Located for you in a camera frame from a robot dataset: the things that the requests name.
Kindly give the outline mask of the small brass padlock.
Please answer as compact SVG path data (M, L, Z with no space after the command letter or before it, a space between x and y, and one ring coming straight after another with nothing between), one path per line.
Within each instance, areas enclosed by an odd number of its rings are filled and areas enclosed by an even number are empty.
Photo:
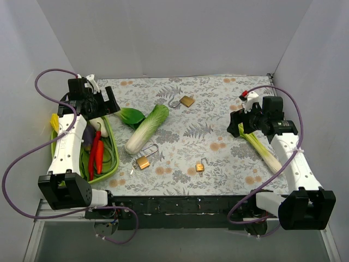
M202 158L200 160L199 163L196 164L195 169L196 172L199 173L199 176L202 177L203 176L203 172L204 172L204 163L208 163L207 158Z

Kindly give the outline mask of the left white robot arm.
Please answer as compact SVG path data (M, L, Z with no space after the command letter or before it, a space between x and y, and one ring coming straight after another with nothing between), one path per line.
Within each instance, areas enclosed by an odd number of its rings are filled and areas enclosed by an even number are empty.
M119 164L116 142L107 115L119 106L110 86L104 100L93 74L68 80L69 92L58 107L57 140L47 174L38 186L53 210L97 208L111 218L116 205L108 190L91 187L113 174Z

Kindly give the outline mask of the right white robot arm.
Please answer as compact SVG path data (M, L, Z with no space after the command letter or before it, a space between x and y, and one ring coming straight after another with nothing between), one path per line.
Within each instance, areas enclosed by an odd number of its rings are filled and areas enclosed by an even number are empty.
M279 219L285 230L323 230L326 228L336 197L331 190L325 190L312 173L303 151L298 147L299 136L295 124L284 119L283 99L266 96L258 102L256 92L244 92L241 100L245 107L231 113L227 131L234 137L239 135L238 125L250 134L261 131L285 165L282 174L287 179L288 196L259 190L247 202L247 212L259 217L264 212Z

